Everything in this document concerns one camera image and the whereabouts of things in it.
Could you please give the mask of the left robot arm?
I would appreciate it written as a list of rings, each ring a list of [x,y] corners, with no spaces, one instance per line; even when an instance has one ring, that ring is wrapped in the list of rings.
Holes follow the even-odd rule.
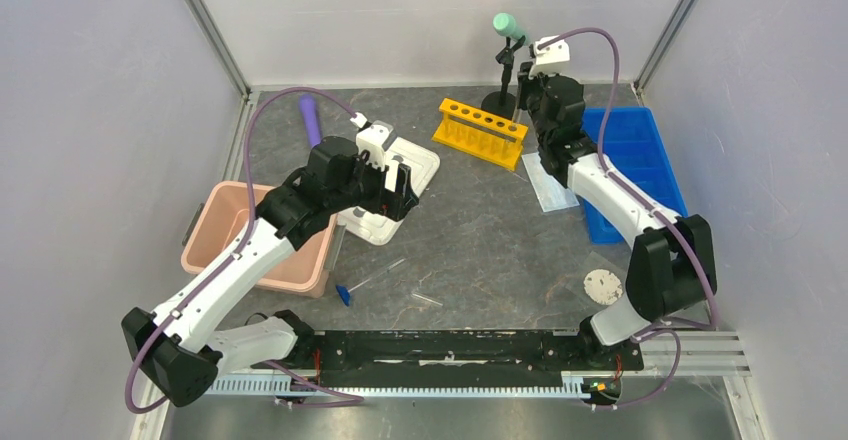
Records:
[[[218,377],[260,362],[306,365],[314,341],[284,318],[227,331],[217,326],[265,274],[327,229],[334,214],[358,207],[401,221],[418,203],[411,166],[381,145],[322,140],[305,166],[251,203],[244,228],[192,282],[153,311],[134,307],[123,317],[133,360],[124,390],[128,409],[141,414],[165,402],[189,405]]]

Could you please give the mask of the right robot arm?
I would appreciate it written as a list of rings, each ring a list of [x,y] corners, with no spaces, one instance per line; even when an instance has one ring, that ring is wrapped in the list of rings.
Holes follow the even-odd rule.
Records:
[[[683,217],[650,197],[602,153],[583,128],[582,84],[537,73],[530,61],[517,81],[517,106],[530,116],[544,171],[599,211],[631,249],[622,296],[580,328],[580,360],[602,368],[618,344],[675,322],[677,312],[696,303],[715,304],[711,228],[703,217]]]

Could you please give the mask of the short glass tube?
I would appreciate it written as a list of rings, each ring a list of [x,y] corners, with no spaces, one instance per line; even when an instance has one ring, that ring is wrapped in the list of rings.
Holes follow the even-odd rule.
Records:
[[[431,304],[431,305],[435,305],[435,306],[438,306],[438,307],[443,307],[443,306],[444,306],[444,304],[443,304],[442,302],[440,302],[440,301],[438,301],[438,300],[436,300],[436,299],[434,299],[434,298],[428,297],[428,296],[426,296],[426,295],[420,294],[420,293],[418,293],[418,292],[413,292],[413,293],[411,293],[411,296],[412,296],[413,298],[417,299],[417,300],[420,300],[420,301],[426,302],[426,303]]]

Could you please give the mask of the bagged white round pad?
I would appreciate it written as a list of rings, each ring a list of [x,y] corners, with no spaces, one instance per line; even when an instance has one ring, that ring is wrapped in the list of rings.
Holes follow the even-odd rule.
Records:
[[[568,291],[585,307],[614,304],[624,294],[626,271],[591,251],[566,283]]]

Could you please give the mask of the blue bulb dropper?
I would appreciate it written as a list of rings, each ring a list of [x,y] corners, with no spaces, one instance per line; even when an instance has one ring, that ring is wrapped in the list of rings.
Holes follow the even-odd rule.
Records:
[[[340,299],[340,301],[342,302],[342,304],[345,307],[350,307],[351,303],[352,303],[354,291],[356,291],[357,289],[367,285],[368,283],[370,283],[374,280],[377,280],[377,279],[387,275],[388,273],[392,272],[397,267],[402,265],[405,261],[406,261],[405,258],[397,259],[397,260],[393,261],[392,263],[390,263],[385,268],[382,268],[381,270],[379,270],[376,273],[368,276],[364,280],[361,280],[359,283],[357,283],[355,285],[352,285],[352,286],[336,285],[335,286],[335,292],[336,292],[338,298]]]

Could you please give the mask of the packaged face mask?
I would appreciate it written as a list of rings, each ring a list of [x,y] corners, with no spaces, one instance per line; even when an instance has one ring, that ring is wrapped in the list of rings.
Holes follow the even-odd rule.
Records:
[[[544,170],[537,152],[524,154],[522,162],[543,213],[579,206],[577,196]]]

